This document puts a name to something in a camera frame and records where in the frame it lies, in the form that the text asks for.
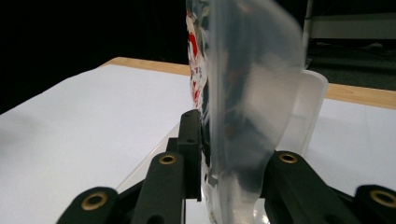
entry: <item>mounting hole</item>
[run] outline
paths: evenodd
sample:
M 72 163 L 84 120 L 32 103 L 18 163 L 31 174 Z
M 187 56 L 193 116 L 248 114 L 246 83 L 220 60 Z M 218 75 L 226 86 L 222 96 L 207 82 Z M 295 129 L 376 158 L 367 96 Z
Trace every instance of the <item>mounting hole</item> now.
M 160 157 L 160 163 L 168 165 L 176 162 L 176 157 L 173 155 L 164 155 Z
M 90 194 L 82 201 L 81 207 L 85 211 L 95 210 L 107 202 L 107 195 L 103 191 Z
M 370 191 L 370 196 L 376 203 L 380 203 L 386 207 L 396 208 L 396 196 L 380 189 Z
M 295 163 L 297 162 L 297 157 L 289 154 L 289 153 L 283 153 L 279 156 L 279 159 L 282 160 L 283 162 L 286 163 Z
M 326 215 L 324 216 L 324 220 L 329 224 L 345 224 L 343 219 L 335 215 Z
M 162 216 L 152 216 L 148 219 L 148 224 L 163 224 L 165 223 Z

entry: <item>wooden table edge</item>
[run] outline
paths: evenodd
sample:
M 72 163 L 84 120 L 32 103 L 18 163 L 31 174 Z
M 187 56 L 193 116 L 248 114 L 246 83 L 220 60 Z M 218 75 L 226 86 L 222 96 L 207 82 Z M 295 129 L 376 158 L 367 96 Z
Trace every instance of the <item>wooden table edge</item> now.
M 128 66 L 183 76 L 189 76 L 191 74 L 190 67 L 188 65 L 178 63 L 163 63 L 150 60 L 117 57 L 109 60 L 103 65 L 107 64 Z M 396 91 L 384 91 L 330 83 L 327 89 L 326 98 L 360 105 L 396 109 Z

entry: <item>brass insert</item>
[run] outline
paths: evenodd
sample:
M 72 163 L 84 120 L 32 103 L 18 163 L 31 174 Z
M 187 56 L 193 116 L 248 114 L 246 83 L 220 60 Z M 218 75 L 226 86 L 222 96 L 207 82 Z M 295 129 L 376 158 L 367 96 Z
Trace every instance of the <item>brass insert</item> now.
M 295 156 L 293 156 L 293 155 L 291 155 L 289 153 L 282 153 L 279 156 L 279 159 L 281 161 L 283 161 L 283 162 L 286 162 L 286 163 L 295 163 L 298 160 Z
M 160 157 L 160 163 L 164 165 L 169 165 L 175 163 L 177 158 L 173 155 L 164 155 Z
M 370 196 L 376 203 L 386 207 L 396 208 L 396 196 L 384 190 L 374 189 L 370 191 Z
M 107 195 L 98 191 L 90 194 L 90 196 L 86 197 L 84 201 L 82 201 L 81 207 L 85 211 L 91 211 L 99 208 L 107 202 Z

